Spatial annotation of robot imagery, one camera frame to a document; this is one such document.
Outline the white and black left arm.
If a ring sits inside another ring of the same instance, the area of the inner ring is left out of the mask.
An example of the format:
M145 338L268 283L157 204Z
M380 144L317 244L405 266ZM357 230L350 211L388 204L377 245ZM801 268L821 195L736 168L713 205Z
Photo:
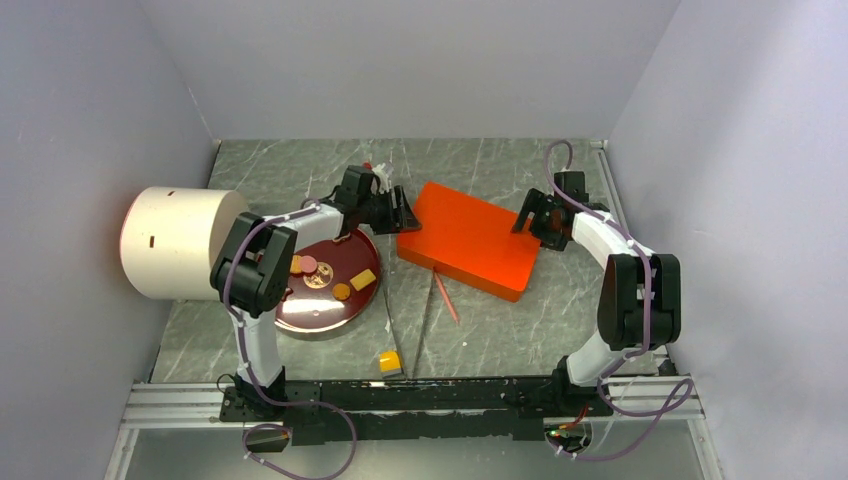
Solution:
M350 165L331 193L298 210L236 217L210 274L228 311L239 363L236 396L259 419L272 420L290 405L278 351L275 311L284 297L295 253L322 241L347 239L361 225L377 235L420 229L393 168Z

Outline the dark red round plate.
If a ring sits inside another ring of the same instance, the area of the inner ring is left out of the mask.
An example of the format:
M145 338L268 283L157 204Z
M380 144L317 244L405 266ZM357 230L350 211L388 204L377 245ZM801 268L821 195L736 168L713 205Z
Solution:
M325 240L295 255L309 255L318 261L312 275L292 275L287 291L276 310L276 326L284 331L318 334L339 328L364 312L377 293L381 280L381 262L372 239L361 229L348 238L335 242ZM350 279L364 269L371 269L377 281L362 291L350 285ZM342 302L332 295L338 283L351 287L351 296Z

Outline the orange box lid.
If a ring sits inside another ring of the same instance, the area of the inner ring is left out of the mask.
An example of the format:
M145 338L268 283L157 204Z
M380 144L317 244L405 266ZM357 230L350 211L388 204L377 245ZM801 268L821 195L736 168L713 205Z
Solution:
M423 186L413 213L421 229L397 236L399 258L503 300L521 299L540 242L511 231L517 213L435 182Z

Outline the metal tongs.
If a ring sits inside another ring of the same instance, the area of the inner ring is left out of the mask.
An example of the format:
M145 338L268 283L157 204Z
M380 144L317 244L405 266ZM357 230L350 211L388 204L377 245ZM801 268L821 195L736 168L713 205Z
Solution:
M390 272L382 286L394 350L402 362L402 376L419 376L419 363L429 329L435 280L430 270L411 274Z

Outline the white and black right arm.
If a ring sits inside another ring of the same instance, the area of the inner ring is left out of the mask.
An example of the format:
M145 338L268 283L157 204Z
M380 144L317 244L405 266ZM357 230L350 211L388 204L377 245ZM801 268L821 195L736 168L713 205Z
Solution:
M549 174L552 191L528 191L513 233L528 232L544 248L582 246L604 276L596 329L565 359L567 377L549 389L552 407L572 415L588 400L587 387L627 360L674 343L681 333L681 264L635 240L602 205L592 203L580 171Z

